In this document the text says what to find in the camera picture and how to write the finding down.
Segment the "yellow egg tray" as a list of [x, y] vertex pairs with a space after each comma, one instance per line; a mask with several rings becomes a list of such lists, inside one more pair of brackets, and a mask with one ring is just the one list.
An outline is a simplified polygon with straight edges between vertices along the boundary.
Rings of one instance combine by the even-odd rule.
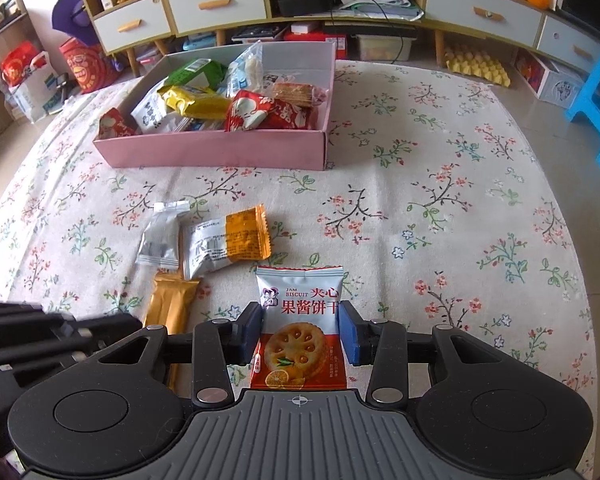
[[510, 86], [504, 65], [486, 51], [461, 44], [444, 50], [444, 62], [453, 73], [477, 77], [505, 88]]

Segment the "green snack packet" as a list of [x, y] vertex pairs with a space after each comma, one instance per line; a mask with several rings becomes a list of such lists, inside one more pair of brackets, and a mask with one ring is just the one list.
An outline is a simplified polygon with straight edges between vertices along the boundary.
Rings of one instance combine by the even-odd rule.
[[216, 90], [224, 80], [226, 72], [227, 67], [218, 61], [196, 58], [170, 73], [162, 85]]

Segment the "silver white snack packet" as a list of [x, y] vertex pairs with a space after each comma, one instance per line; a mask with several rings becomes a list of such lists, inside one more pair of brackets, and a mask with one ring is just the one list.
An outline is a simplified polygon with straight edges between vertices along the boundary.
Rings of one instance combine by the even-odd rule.
[[189, 211], [187, 200], [154, 203], [143, 230], [135, 263], [140, 266], [176, 270], [180, 264], [180, 217]]

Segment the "pink cardboard box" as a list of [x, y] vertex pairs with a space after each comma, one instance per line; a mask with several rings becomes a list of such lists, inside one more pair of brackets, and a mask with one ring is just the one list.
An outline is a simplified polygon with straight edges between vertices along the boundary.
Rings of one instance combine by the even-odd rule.
[[94, 147], [112, 168], [234, 166], [324, 170], [335, 62], [336, 49], [331, 42], [262, 44], [266, 80], [276, 76], [294, 84], [310, 84], [324, 96], [314, 106], [305, 129], [227, 131], [221, 127], [116, 136], [109, 118], [102, 116]]

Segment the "jam biscuit packet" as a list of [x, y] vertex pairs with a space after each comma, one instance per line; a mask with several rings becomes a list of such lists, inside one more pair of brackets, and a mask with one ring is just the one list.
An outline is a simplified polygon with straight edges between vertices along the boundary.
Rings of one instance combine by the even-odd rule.
[[342, 390], [346, 367], [338, 328], [343, 268], [272, 268], [256, 277], [263, 310], [250, 387]]

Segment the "red white candy packet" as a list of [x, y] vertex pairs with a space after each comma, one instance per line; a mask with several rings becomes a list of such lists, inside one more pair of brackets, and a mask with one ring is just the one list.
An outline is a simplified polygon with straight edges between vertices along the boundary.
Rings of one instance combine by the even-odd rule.
[[225, 130], [306, 130], [310, 126], [310, 116], [311, 111], [306, 107], [240, 90], [230, 102]]

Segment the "wooden tv cabinet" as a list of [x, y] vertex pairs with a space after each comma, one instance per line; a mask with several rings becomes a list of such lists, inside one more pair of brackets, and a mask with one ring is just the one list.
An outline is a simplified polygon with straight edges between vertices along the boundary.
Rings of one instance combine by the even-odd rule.
[[375, 35], [422, 27], [441, 58], [447, 34], [494, 39], [588, 73], [600, 60], [600, 38], [553, 8], [527, 0], [82, 0], [105, 52], [213, 32], [219, 44], [242, 26], [320, 21], [332, 34], [354, 23]]

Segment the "white paper shopping bag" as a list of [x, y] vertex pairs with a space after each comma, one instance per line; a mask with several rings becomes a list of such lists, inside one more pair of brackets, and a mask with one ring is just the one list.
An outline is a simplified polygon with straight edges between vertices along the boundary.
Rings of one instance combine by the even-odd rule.
[[61, 107], [58, 73], [46, 51], [30, 61], [22, 58], [10, 61], [3, 70], [3, 79], [22, 114], [32, 124]]

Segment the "white blue cake packet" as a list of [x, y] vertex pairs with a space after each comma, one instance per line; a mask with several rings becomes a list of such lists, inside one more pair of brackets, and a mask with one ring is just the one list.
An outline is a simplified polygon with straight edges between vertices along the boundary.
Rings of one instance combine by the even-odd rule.
[[159, 90], [163, 81], [158, 81], [133, 108], [131, 117], [140, 134], [156, 134], [184, 131], [192, 122], [166, 105]]

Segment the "red cardboard box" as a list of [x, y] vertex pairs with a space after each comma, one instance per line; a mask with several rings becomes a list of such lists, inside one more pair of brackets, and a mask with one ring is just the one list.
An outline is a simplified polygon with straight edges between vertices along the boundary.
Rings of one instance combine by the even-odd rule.
[[307, 34], [295, 34], [291, 30], [285, 32], [285, 41], [292, 42], [330, 42], [335, 45], [336, 59], [345, 60], [348, 57], [348, 37], [346, 35], [326, 34], [321, 30], [314, 30]]

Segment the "red white snack packet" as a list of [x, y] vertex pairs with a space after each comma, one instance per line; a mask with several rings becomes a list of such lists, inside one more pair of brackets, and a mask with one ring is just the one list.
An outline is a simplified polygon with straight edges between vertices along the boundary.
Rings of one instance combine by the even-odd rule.
[[99, 119], [98, 140], [110, 140], [135, 136], [136, 130], [130, 127], [124, 120], [122, 114], [116, 109], [108, 110]]

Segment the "orange white snack packet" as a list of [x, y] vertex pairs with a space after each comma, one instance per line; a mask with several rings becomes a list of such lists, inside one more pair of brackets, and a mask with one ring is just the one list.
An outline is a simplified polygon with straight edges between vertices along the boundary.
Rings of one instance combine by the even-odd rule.
[[259, 204], [219, 219], [184, 226], [183, 278], [187, 281], [239, 261], [262, 261], [272, 255], [265, 206]]

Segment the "gold wrapped snack bar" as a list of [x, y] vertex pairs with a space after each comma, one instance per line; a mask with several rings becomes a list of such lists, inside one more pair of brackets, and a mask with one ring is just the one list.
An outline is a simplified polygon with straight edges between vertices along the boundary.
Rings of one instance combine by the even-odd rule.
[[144, 325], [162, 325], [169, 335], [184, 334], [199, 284], [177, 273], [157, 272]]

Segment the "clear white bread packet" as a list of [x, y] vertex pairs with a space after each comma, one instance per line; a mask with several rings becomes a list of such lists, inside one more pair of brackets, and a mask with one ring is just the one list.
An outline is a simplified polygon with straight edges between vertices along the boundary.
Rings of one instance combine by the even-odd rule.
[[226, 96], [233, 99], [240, 90], [259, 92], [263, 88], [262, 42], [257, 41], [242, 51], [228, 66]]

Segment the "floral white tablecloth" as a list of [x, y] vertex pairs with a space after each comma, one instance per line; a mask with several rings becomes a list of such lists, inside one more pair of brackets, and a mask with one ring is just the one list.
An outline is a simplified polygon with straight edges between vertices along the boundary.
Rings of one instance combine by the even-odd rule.
[[[99, 118], [178, 67], [73, 99], [0, 203], [0, 302], [142, 328], [38, 382], [9, 410], [30, 479], [583, 479], [595, 348], [565, 314], [581, 274], [531, 148], [489, 88], [417, 68], [335, 63], [324, 170], [112, 168]], [[187, 200], [176, 270], [135, 258], [154, 203]], [[184, 334], [144, 319], [157, 272], [183, 278], [183, 228], [265, 206], [272, 255], [197, 278]], [[192, 402], [193, 331], [259, 300], [257, 268], [343, 268], [341, 301], [407, 331], [407, 404], [250, 387]]]

